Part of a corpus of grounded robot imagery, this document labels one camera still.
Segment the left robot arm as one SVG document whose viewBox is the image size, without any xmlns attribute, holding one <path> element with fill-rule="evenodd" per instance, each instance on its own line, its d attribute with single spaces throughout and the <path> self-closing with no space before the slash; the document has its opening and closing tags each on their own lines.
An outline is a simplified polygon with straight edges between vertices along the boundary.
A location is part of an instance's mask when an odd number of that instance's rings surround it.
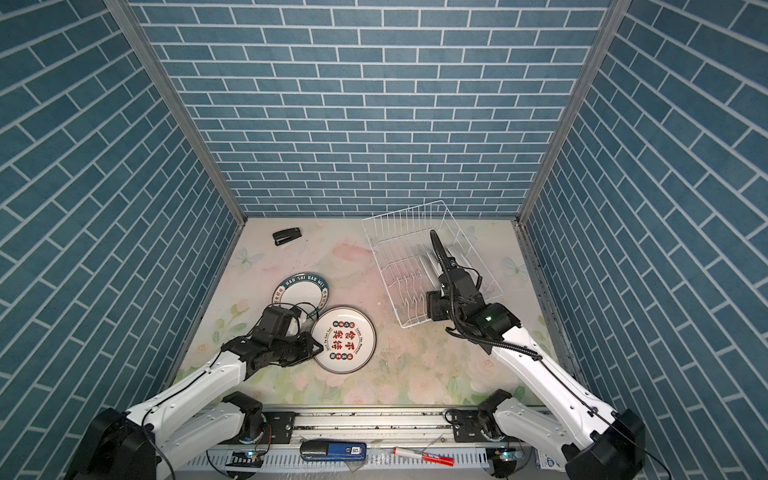
<svg viewBox="0 0 768 480">
<path fill-rule="evenodd" d="M 108 408 L 88 426 L 69 479 L 166 479 L 198 454 L 227 440 L 256 444 L 270 429 L 258 400 L 238 386 L 258 371 L 293 367 L 323 347 L 304 303 L 268 305 L 244 335 L 179 383 L 125 411 Z"/>
</svg>

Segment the white wire dish rack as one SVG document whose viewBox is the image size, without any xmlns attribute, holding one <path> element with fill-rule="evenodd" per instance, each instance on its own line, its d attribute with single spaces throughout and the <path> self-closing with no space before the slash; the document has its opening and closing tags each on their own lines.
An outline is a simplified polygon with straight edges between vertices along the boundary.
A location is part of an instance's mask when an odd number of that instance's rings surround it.
<svg viewBox="0 0 768 480">
<path fill-rule="evenodd" d="M 431 320 L 427 293 L 441 288 L 442 269 L 434 253 L 431 231 L 438 234 L 446 253 L 469 269 L 473 279 L 483 278 L 480 292 L 487 301 L 503 295 L 469 233 L 442 200 L 374 215 L 363 219 L 362 226 L 395 317 L 403 328 Z"/>
</svg>

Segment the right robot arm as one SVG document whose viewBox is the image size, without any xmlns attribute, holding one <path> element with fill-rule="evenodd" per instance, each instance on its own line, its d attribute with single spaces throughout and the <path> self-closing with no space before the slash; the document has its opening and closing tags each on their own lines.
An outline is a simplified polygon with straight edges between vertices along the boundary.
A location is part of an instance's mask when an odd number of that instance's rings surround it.
<svg viewBox="0 0 768 480">
<path fill-rule="evenodd" d="M 448 269 L 439 281 L 441 289 L 428 295 L 430 317 L 451 321 L 450 335 L 480 346 L 508 367 L 548 409 L 541 413 L 497 390 L 479 407 L 488 436 L 528 443 L 571 479 L 633 479 L 640 473 L 645 425 L 637 414 L 618 412 L 590 393 L 509 309 L 486 302 L 466 270 Z"/>
</svg>

